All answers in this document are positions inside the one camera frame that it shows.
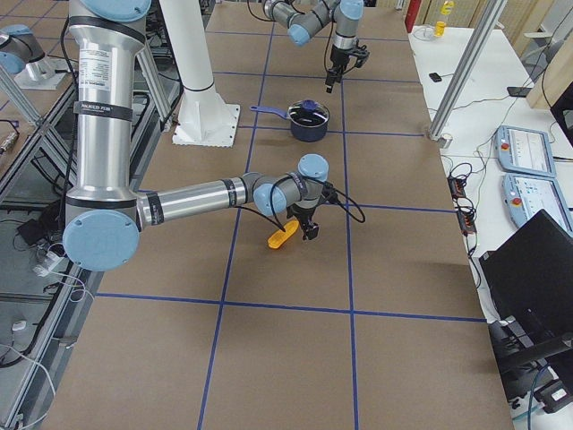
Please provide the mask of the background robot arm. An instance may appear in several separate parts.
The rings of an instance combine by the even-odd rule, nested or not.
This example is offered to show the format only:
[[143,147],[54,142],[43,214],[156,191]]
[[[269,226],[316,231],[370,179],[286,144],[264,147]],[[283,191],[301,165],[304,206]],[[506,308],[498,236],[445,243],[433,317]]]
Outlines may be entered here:
[[1,66],[10,74],[21,73],[27,65],[46,56],[32,30],[24,24],[1,29]]

